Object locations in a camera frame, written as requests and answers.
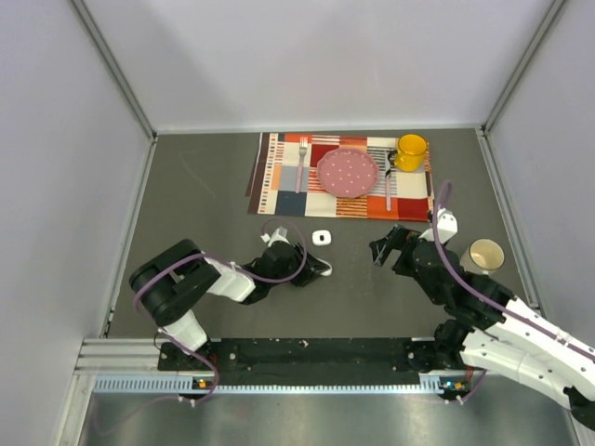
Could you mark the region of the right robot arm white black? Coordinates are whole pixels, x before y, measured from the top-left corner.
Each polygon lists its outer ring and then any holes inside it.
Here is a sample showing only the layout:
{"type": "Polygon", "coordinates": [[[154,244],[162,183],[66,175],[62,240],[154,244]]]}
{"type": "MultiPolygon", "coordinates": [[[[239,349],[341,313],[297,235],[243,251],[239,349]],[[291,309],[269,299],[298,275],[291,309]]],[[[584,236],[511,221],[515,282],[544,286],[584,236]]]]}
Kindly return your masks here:
{"type": "Polygon", "coordinates": [[[594,427],[594,348],[533,311],[491,277],[463,269],[431,230],[394,226],[369,244],[375,265],[398,252],[395,274],[413,279],[450,320],[440,324],[428,357],[408,349],[421,370],[469,366],[507,377],[554,400],[594,427]]]}

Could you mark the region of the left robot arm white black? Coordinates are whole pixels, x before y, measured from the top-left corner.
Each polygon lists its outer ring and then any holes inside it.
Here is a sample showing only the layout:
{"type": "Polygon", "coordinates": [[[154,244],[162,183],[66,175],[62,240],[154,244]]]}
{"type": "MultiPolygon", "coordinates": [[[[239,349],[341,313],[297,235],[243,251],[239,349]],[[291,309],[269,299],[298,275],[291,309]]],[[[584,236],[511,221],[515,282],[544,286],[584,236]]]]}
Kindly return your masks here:
{"type": "Polygon", "coordinates": [[[180,359],[197,369],[211,355],[208,336],[193,312],[204,295],[254,305],[279,284],[304,287],[331,274],[331,264],[307,253],[300,243],[279,239],[261,256],[236,265],[206,256],[185,239],[135,270],[128,283],[135,293],[134,306],[144,307],[158,329],[180,344],[180,359]]]}

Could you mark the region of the white earbud case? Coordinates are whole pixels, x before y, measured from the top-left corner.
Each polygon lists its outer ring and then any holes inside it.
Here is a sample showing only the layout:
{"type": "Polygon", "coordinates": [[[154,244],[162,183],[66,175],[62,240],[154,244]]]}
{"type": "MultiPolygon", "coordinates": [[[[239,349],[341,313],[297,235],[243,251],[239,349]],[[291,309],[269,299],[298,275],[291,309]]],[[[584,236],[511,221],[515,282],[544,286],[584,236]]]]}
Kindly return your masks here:
{"type": "Polygon", "coordinates": [[[324,268],[323,270],[320,272],[320,275],[323,277],[328,277],[332,274],[333,272],[333,268],[332,265],[329,263],[324,262],[324,268]]]}

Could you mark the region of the white charging case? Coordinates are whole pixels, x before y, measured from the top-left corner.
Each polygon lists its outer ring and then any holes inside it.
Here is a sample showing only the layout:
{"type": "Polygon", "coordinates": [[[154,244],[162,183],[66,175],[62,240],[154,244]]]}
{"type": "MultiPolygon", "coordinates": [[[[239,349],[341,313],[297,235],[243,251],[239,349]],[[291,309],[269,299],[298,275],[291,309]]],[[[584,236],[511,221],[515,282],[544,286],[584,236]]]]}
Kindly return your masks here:
{"type": "Polygon", "coordinates": [[[332,235],[329,230],[315,230],[311,240],[315,246],[328,246],[332,242],[332,235]]]}

